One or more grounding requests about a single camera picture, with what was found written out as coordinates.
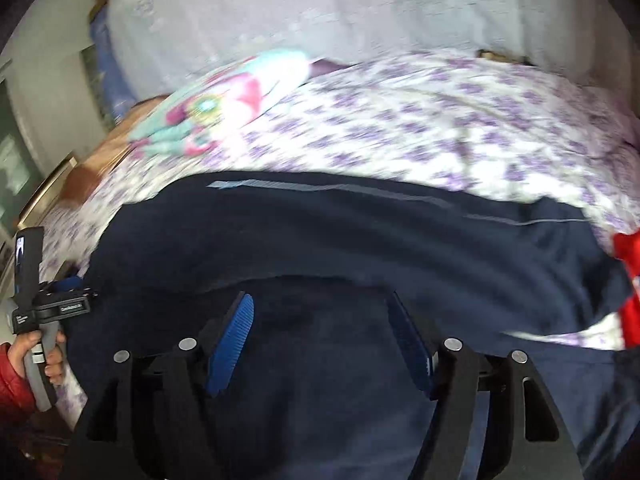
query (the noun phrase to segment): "white wall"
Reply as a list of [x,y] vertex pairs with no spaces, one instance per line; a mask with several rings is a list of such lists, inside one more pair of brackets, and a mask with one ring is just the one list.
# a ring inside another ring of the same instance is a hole
[[94,0],[36,0],[0,55],[18,123],[36,163],[48,174],[75,151],[87,155],[105,131],[80,51],[92,44]]

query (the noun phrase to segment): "silver screw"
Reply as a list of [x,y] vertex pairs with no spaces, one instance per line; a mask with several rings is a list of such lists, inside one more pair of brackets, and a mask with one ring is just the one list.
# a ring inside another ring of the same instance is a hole
[[198,342],[193,337],[187,337],[178,343],[180,350],[188,351],[193,350],[198,345]]
[[455,337],[450,337],[449,339],[444,340],[444,346],[452,352],[458,352],[462,349],[462,341]]
[[126,350],[120,350],[113,355],[113,360],[117,363],[124,363],[129,359],[130,354]]
[[514,350],[513,352],[511,352],[511,359],[523,365],[527,362],[529,357],[527,357],[527,355],[522,350]]

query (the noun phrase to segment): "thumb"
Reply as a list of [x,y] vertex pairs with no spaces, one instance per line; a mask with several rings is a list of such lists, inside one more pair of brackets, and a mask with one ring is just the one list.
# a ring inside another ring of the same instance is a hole
[[42,333],[39,330],[29,332],[28,334],[20,334],[16,336],[14,344],[11,345],[7,352],[9,363],[15,372],[24,378],[24,356],[29,350],[40,342]]

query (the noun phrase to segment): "bed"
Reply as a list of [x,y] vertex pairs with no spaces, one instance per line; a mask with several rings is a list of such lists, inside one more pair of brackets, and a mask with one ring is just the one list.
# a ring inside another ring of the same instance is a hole
[[[375,176],[512,202],[550,196],[583,209],[606,250],[640,225],[640,123],[606,91],[454,50],[388,55],[301,86],[234,142],[195,158],[127,156],[79,208],[45,218],[42,279],[88,266],[120,205],[219,170]],[[616,315],[587,332],[519,335],[622,349]],[[73,426],[86,397],[68,373],[58,407]]]

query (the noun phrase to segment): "gray handle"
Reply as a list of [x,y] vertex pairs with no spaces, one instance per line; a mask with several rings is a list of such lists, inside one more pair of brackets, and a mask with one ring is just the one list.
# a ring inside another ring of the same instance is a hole
[[[27,380],[36,399],[36,406],[41,412],[49,411],[58,402],[56,390],[44,373],[44,368],[47,365],[46,356],[56,346],[58,330],[60,330],[60,322],[58,321],[40,325],[42,339],[24,357]],[[64,346],[60,346],[63,355],[66,355]]]

